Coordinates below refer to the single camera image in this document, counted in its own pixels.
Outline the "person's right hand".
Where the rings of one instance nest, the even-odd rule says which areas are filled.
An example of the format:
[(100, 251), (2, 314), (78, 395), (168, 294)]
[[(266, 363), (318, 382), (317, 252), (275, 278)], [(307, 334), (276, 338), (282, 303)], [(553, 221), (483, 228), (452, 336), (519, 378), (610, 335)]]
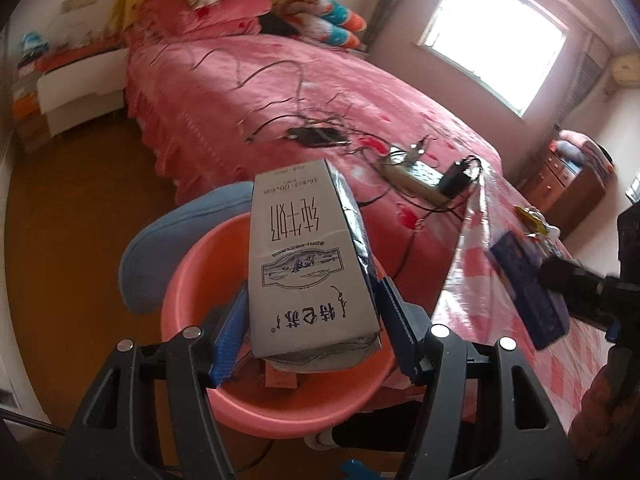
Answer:
[(639, 465), (639, 361), (618, 344), (582, 397), (568, 442), (585, 476), (624, 476)]

